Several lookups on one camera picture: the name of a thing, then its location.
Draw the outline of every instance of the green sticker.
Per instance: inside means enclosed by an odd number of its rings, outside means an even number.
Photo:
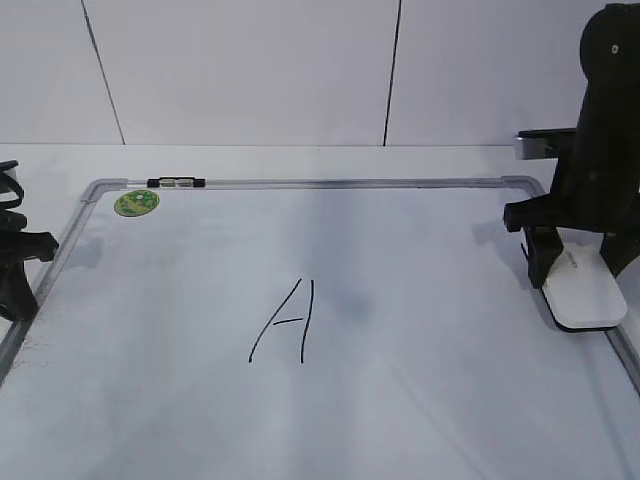
[[[140,217],[153,211],[160,203],[160,197],[149,190],[136,190],[125,193],[113,206],[118,215]]]

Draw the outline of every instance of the black marker line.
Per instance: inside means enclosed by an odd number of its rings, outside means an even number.
[[[291,318],[289,320],[280,320],[279,322],[274,322],[273,326],[275,327],[276,325],[280,325],[281,323],[299,322],[301,320],[304,320],[304,317],[302,317],[302,318]]]
[[[311,323],[311,312],[313,312],[313,296],[314,296],[314,282],[311,280],[311,300],[309,301],[309,313],[307,315],[307,323],[304,326],[304,333],[302,334],[302,345],[300,346],[300,363],[304,363],[304,344],[307,341],[307,332],[309,332],[309,324]]]
[[[258,335],[258,338],[256,339],[256,343],[253,344],[253,348],[251,349],[251,353],[249,354],[249,363],[251,363],[253,361],[253,354],[255,353],[256,348],[258,348],[258,343],[260,342],[260,339],[262,338],[262,335],[264,335],[264,332],[267,331],[267,328],[269,328],[269,325],[271,325],[271,322],[273,322],[273,319],[276,318],[276,315],[278,315],[278,313],[280,313],[280,310],[282,310],[282,307],[284,307],[284,305],[289,301],[289,299],[291,298],[293,293],[296,291],[296,289],[300,285],[300,282],[302,282],[301,278],[298,279],[298,281],[296,282],[295,286],[293,287],[293,290],[291,290],[291,292],[289,292],[289,295],[287,295],[287,298],[284,299],[284,301],[280,304],[280,306],[275,311],[275,313],[273,315],[271,315],[271,318],[269,319],[267,324],[264,326],[264,328],[260,332],[260,335]]]

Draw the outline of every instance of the whiteboard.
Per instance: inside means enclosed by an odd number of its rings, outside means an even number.
[[[0,478],[640,477],[627,373],[553,327],[504,230],[523,190],[122,193],[0,388]]]

